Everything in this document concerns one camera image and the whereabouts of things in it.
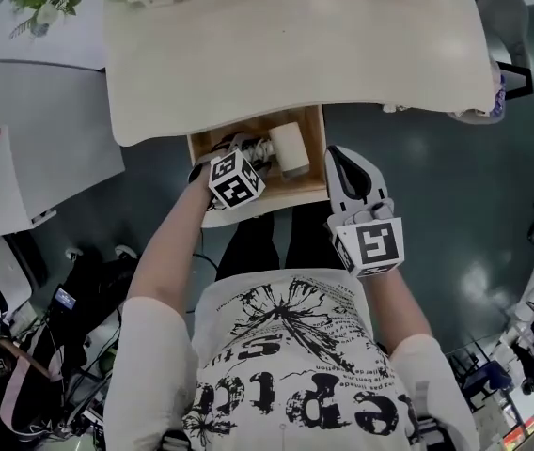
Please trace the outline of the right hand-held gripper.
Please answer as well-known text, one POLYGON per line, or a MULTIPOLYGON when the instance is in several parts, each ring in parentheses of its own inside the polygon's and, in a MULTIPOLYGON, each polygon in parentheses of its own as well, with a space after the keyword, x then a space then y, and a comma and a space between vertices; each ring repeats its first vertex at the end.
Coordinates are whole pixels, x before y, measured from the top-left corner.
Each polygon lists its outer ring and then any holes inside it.
POLYGON ((336 212, 326 223, 348 274, 360 278, 399 267, 405 260, 402 221, 394 216, 382 172, 357 152, 337 146, 327 147, 324 163, 336 212), (353 200, 380 202, 348 210, 353 200))

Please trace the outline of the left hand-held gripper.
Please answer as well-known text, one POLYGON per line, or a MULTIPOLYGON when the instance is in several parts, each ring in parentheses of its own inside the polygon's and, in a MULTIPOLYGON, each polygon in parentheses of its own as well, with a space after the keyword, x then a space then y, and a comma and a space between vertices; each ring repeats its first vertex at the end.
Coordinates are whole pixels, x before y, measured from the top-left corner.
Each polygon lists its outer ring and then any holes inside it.
POLYGON ((234 210, 263 193, 265 183, 252 161, 258 142, 249 134, 237 133, 212 153, 209 188, 215 209, 234 210))

